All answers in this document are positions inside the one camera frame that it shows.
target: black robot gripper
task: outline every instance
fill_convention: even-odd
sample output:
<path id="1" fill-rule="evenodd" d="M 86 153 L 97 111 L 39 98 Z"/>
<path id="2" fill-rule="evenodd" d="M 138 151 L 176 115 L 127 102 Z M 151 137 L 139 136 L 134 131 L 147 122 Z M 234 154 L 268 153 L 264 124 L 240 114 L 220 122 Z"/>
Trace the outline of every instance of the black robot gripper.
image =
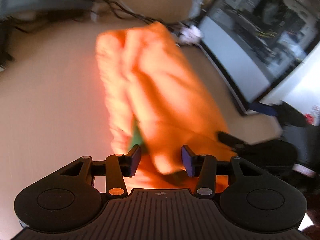
<path id="1" fill-rule="evenodd" d="M 307 203 L 297 189 L 249 161 L 195 155 L 184 145 L 181 158 L 190 189 L 133 189 L 141 150 L 93 162 L 83 156 L 22 190 L 14 209 L 24 229 L 14 240 L 215 239 L 307 240 L 297 230 Z M 229 187 L 215 193 L 216 176 Z M 94 187 L 106 177 L 106 193 Z"/>

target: ribbed gray panel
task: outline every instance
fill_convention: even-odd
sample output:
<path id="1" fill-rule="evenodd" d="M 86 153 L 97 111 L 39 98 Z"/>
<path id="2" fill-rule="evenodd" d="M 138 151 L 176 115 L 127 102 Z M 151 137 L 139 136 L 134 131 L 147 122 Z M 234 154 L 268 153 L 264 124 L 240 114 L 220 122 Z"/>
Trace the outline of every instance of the ribbed gray panel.
<path id="1" fill-rule="evenodd" d="M 67 233 L 24 229 L 14 240 L 307 240 L 298 230 L 260 234 L 226 220 L 211 200 L 186 189 L 136 189 L 124 199 L 110 200 L 100 216 Z"/>

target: folded orange fabric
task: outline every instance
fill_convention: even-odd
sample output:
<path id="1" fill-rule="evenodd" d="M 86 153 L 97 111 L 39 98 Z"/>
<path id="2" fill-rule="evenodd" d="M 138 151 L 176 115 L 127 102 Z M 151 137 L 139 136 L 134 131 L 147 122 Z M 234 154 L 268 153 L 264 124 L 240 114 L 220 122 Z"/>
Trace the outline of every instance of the folded orange fabric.
<path id="1" fill-rule="evenodd" d="M 217 141 L 216 132 L 227 127 L 215 101 L 162 24 L 102 33 L 96 52 L 114 153 L 126 154 L 133 120 L 148 150 L 131 187 L 172 185 L 163 183 L 163 175 L 183 169 L 183 144 L 218 160 L 234 155 Z M 217 179 L 217 187 L 226 186 L 225 178 Z"/>

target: green fabric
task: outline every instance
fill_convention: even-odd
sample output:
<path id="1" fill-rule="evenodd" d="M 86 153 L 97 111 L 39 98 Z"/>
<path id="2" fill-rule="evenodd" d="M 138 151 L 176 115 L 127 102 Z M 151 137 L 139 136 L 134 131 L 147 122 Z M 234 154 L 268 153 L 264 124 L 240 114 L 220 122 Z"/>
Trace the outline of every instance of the green fabric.
<path id="1" fill-rule="evenodd" d="M 143 145 L 143 139 L 141 137 L 141 133 L 137 124 L 137 120 L 134 119 L 133 124 L 132 124 L 132 138 L 131 138 L 131 143 L 129 144 L 129 149 L 128 151 L 131 150 L 131 148 L 135 145 L 138 144 L 140 146 Z"/>

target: red flower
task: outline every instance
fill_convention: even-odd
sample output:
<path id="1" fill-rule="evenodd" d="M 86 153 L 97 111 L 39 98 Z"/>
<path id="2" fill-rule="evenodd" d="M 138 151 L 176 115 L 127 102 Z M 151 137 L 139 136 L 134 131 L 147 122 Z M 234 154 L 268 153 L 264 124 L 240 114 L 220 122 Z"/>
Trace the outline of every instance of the red flower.
<path id="1" fill-rule="evenodd" d="M 305 117 L 306 117 L 307 122 L 308 122 L 309 124 L 313 124 L 313 123 L 314 123 L 315 117 L 314 117 L 313 115 L 311 115 L 311 114 L 305 114 Z"/>

